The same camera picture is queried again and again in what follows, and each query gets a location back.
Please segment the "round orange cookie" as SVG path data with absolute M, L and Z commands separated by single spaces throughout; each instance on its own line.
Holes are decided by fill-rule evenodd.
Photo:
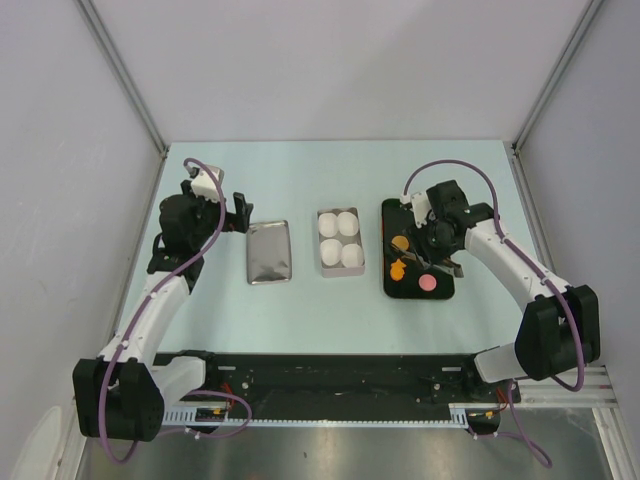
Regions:
M 397 248 L 399 250 L 405 250 L 405 251 L 407 251 L 409 249 L 409 247 L 410 247 L 409 240 L 405 236 L 402 236 L 402 235 L 397 235 L 397 236 L 393 237 L 392 240 L 391 240 L 391 244 L 395 248 Z

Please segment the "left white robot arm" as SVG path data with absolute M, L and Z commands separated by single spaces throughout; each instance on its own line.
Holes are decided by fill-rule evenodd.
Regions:
M 168 326 L 193 292 L 204 253 L 224 232 L 247 232 L 253 211 L 244 195 L 235 209 L 191 190 L 161 201 L 160 231 L 136 310 L 94 359 L 81 359 L 72 379 L 81 433 L 86 437 L 149 442 L 167 409 L 193 393 L 207 400 L 221 387 L 211 355 L 181 352 L 165 366 L 154 360 Z

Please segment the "silver tin lid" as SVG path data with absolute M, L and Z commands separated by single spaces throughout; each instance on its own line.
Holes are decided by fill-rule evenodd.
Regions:
M 292 251 L 286 220 L 249 225 L 246 243 L 249 285 L 288 282 L 292 279 Z

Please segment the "white paper cup front-right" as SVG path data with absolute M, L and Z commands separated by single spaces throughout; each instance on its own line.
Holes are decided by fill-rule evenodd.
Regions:
M 363 249 L 357 243 L 347 244 L 341 253 L 341 262 L 345 268 L 353 269 L 364 265 Z

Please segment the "lavender cookie tin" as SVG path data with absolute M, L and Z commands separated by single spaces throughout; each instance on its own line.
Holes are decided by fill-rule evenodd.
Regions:
M 317 212 L 321 274 L 324 278 L 361 276 L 366 269 L 359 212 L 355 207 Z

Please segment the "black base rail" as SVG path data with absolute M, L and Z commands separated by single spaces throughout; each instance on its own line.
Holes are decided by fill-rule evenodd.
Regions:
M 517 386 L 485 383 L 473 358 L 444 355 L 211 354 L 205 383 L 179 405 L 207 417 L 293 420 L 425 420 L 449 404 L 503 410 Z

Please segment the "left aluminium frame post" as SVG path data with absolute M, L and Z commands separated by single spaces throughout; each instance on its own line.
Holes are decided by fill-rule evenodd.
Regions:
M 104 22 L 95 2 L 90 0 L 75 0 L 83 21 L 94 38 L 99 50 L 113 73 L 117 83 L 124 92 L 125 99 L 130 104 L 137 118 L 162 158 L 166 156 L 168 146 L 157 126 L 149 107 L 144 100 L 133 76 L 130 73 L 109 29 Z

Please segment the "orange pineapple cookie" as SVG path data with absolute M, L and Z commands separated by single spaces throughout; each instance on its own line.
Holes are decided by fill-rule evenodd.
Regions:
M 389 276 L 394 282 L 401 281 L 405 276 L 406 264 L 401 260 L 397 259 L 390 265 Z

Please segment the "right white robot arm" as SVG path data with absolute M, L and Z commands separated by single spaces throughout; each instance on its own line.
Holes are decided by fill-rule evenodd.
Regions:
M 500 381 L 540 381 L 571 369 L 577 371 L 571 388 L 581 389 L 586 365 L 601 355 L 595 291 L 571 285 L 527 254 L 505 231 L 496 204 L 470 204 L 454 180 L 423 193 L 404 193 L 400 202 L 413 214 L 409 232 L 419 257 L 441 266 L 466 251 L 498 279 L 522 311 L 512 343 L 475 355 L 474 368 L 461 376 L 463 393 L 484 401 Z

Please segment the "black tray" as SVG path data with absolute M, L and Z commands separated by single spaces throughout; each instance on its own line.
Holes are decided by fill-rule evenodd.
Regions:
M 388 297 L 393 299 L 448 300 L 455 293 L 454 277 L 437 269 L 423 270 L 414 261 L 397 258 L 388 250 L 392 245 L 392 238 L 402 235 L 410 243 L 407 251 L 416 253 L 406 231 L 412 218 L 411 212 L 402 208 L 398 199 L 388 198 L 381 204 L 383 290 Z M 391 263 L 397 259 L 401 259 L 406 264 L 406 269 L 404 278 L 399 282 L 394 282 L 389 276 L 389 270 Z M 423 274 L 431 274 L 437 279 L 438 285 L 434 291 L 425 292 L 419 287 L 418 281 Z

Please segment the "white paper cup front-left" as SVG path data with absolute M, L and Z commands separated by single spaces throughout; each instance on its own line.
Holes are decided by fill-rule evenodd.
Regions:
M 327 267 L 333 267 L 341 261 L 342 244 L 335 238 L 320 243 L 321 261 Z

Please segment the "right aluminium frame post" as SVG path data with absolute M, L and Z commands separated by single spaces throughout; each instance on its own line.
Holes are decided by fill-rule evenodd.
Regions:
M 522 126 L 511 143 L 511 148 L 515 153 L 519 153 L 526 144 L 606 4 L 607 1 L 605 0 L 590 0 L 586 3 L 533 105 L 529 109 Z

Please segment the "metal tongs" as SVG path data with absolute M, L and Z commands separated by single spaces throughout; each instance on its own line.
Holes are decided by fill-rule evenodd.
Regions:
M 440 270 L 454 278 L 463 278 L 464 272 L 462 266 L 452 260 L 445 259 L 443 263 L 431 263 L 429 261 L 424 260 L 420 255 L 407 251 L 404 249 L 400 249 L 395 245 L 391 245 L 388 248 L 389 252 L 395 255 L 397 258 L 406 258 L 408 260 L 414 261 L 417 263 L 423 270 L 426 269 L 437 269 Z

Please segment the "aluminium frame post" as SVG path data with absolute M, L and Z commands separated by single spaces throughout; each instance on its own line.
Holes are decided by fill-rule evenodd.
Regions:
M 94 38 L 99 50 L 113 73 L 117 83 L 124 92 L 125 99 L 130 104 L 137 118 L 162 158 L 166 156 L 168 146 L 157 126 L 149 107 L 144 100 L 133 76 L 130 73 L 109 29 L 104 22 L 95 2 L 90 0 L 75 0 L 83 21 Z
M 605 0 L 590 0 L 586 3 L 533 105 L 529 109 L 522 126 L 511 143 L 511 148 L 515 153 L 519 153 L 526 144 L 606 4 L 607 1 Z

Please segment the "white paper cup back-right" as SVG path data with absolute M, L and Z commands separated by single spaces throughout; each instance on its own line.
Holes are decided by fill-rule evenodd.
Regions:
M 343 211 L 337 216 L 337 225 L 342 236 L 355 237 L 359 233 L 358 217 L 350 211 Z

